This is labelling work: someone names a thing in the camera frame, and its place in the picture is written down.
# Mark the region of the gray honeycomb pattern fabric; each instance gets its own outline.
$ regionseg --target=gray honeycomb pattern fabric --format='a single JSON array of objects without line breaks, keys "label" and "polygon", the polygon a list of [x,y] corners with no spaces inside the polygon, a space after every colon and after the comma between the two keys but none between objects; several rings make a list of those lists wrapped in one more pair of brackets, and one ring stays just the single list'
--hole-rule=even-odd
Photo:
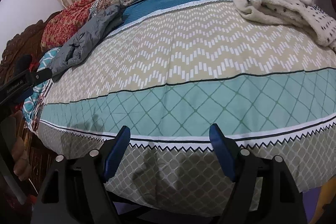
[{"label": "gray honeycomb pattern fabric", "polygon": [[[101,139],[59,131],[42,122],[38,131],[46,146],[68,159],[84,156],[103,143]],[[281,155],[299,191],[305,192],[335,175],[335,149],[334,125],[300,139],[250,150],[265,158]],[[210,150],[162,150],[131,145],[116,175],[105,186],[108,191],[141,205],[202,216],[220,215],[233,188]],[[260,189],[261,179],[256,183],[251,210],[257,208]]]}]

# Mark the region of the wooden bed frame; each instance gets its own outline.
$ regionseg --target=wooden bed frame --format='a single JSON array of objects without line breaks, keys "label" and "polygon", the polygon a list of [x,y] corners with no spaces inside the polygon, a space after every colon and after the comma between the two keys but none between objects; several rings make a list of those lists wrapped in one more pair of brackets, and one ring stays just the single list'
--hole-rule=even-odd
[{"label": "wooden bed frame", "polygon": [[[7,42],[6,49],[2,54],[0,63],[0,85],[12,78],[16,61],[24,54],[32,54],[36,60],[43,56],[41,50],[41,39],[47,23],[59,12],[53,13],[43,22],[39,20],[36,24],[28,26],[21,34],[14,36]],[[16,129],[16,136],[20,136],[29,155],[31,164],[31,182],[39,191],[48,168],[57,156],[55,152],[46,148],[40,139],[25,126],[25,119],[21,120],[20,126]]]}]

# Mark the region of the blue rubber fingertip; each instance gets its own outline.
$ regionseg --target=blue rubber fingertip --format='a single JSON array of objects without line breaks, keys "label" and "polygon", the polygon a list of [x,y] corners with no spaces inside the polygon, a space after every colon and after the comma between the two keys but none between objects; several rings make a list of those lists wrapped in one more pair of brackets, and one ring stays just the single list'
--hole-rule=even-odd
[{"label": "blue rubber fingertip", "polygon": [[130,140],[131,131],[126,127],[106,158],[104,165],[104,178],[106,181],[116,174]]},{"label": "blue rubber fingertip", "polygon": [[231,181],[235,181],[234,159],[223,141],[222,133],[217,130],[214,124],[210,126],[209,139],[224,175],[229,177]]}]

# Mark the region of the human hand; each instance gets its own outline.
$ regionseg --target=human hand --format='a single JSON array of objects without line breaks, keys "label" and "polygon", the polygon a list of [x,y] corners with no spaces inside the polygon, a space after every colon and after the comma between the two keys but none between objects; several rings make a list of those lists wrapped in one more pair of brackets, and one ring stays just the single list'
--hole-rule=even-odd
[{"label": "human hand", "polygon": [[25,144],[21,137],[17,137],[11,154],[15,162],[14,174],[16,174],[21,181],[28,179],[32,168],[29,164],[28,154],[25,150]]}]

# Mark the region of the teal diamond pattern fabric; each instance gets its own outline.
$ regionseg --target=teal diamond pattern fabric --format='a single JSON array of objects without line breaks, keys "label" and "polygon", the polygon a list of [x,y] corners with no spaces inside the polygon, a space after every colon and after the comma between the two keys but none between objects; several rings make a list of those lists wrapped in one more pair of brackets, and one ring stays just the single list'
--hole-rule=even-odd
[{"label": "teal diamond pattern fabric", "polygon": [[217,123],[224,134],[295,126],[335,113],[336,71],[239,75],[233,79],[159,86],[135,92],[48,104],[41,119],[94,132],[132,135],[206,136]]}]

